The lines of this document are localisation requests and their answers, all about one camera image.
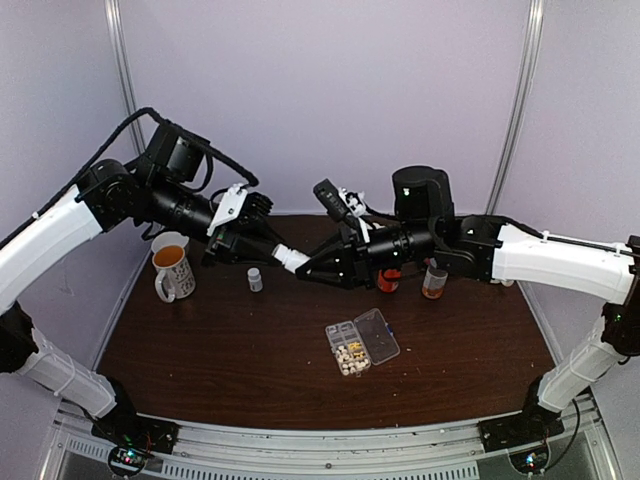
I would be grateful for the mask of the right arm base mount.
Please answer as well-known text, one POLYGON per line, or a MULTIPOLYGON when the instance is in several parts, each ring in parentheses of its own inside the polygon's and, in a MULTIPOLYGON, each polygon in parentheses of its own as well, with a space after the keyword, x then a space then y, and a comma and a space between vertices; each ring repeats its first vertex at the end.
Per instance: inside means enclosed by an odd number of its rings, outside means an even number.
POLYGON ((560 414, 538 404, 542 377, 528 388, 519 413, 478 423, 486 453, 507 449, 511 466, 524 475, 541 475, 551 463, 548 440, 565 432, 560 414))

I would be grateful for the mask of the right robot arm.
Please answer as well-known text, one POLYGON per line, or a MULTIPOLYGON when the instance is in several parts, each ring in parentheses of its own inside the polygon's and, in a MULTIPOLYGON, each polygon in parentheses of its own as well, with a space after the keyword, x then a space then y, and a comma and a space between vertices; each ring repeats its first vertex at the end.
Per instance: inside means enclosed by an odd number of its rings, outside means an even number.
POLYGON ((603 300, 593 330, 568 358, 532 385, 513 419, 519 440, 535 440, 585 388, 616 363, 639 353, 639 239, 597 243, 539 232, 496 215, 458 216, 449 178, 428 166, 392 175, 395 225, 370 230, 350 199, 329 181, 314 188, 338 234, 296 267, 301 280, 344 289, 373 288, 379 273, 435 261, 454 276, 479 281, 525 281, 579 291, 603 300))

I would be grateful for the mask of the orange pill bottle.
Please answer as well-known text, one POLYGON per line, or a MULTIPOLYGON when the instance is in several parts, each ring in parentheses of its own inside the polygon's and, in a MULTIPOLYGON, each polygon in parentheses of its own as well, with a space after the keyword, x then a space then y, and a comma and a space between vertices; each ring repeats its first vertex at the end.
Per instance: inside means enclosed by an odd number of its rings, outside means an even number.
POLYGON ((377 279, 377 287, 384 293, 394 293, 401 280, 402 273, 397 269, 380 270, 377 279))

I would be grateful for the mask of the clear plastic pill organizer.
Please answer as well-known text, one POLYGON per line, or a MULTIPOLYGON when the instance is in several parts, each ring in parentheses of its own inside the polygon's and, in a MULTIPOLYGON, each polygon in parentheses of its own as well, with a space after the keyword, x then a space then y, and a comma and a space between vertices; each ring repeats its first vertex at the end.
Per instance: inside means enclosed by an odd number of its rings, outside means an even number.
MULTIPOLYGON (((370 309, 353 320, 326 326, 325 335, 335 361, 337 348, 344 346, 348 349, 348 344, 352 342, 360 342, 366 355, 364 358, 353 358, 350 363, 369 364, 369 369, 380 366, 401 353, 390 324, 378 308, 370 309)), ((336 364, 342 374, 342 364, 337 361, 336 364)))

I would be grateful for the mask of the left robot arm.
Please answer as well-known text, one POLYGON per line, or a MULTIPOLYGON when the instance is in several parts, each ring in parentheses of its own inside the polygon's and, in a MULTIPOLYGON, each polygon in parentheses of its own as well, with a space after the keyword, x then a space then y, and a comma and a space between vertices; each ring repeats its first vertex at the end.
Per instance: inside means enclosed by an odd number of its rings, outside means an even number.
POLYGON ((56 264, 121 223, 158 224, 207 247, 214 262, 280 266, 283 238, 257 178, 208 140, 166 119, 143 153, 123 164, 99 154, 1 242, 1 371, 23 375, 78 405, 123 444, 144 424, 124 387, 51 343, 19 303, 56 264))

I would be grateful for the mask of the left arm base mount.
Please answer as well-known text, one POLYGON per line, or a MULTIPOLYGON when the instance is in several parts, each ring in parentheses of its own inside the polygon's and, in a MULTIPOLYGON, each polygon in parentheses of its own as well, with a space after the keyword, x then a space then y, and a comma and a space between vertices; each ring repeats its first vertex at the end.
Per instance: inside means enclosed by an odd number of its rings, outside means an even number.
POLYGON ((138 414, 124 386, 107 378, 114 389, 115 407, 103 417, 84 412, 92 423, 91 433, 114 444, 107 457, 113 474, 130 479, 142 472, 154 453, 171 454, 179 426, 172 421, 138 414))

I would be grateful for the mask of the shorter small white bottle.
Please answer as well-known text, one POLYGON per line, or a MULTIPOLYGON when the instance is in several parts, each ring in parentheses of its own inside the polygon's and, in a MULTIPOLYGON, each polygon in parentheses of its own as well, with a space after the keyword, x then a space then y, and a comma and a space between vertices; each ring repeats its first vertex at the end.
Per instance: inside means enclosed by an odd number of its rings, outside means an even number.
POLYGON ((309 257, 295 249, 287 247, 287 255, 283 262, 280 262, 285 270, 295 273, 296 270, 309 261, 309 257))

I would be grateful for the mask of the grey capped white orange bottle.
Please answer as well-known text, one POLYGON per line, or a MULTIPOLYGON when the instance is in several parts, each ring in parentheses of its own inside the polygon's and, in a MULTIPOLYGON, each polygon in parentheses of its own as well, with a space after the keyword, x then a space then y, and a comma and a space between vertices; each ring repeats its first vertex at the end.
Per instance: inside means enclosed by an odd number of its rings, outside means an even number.
POLYGON ((429 265, 422 283, 423 296, 430 300, 439 299, 444 292, 447 279, 448 272, 446 270, 429 265))

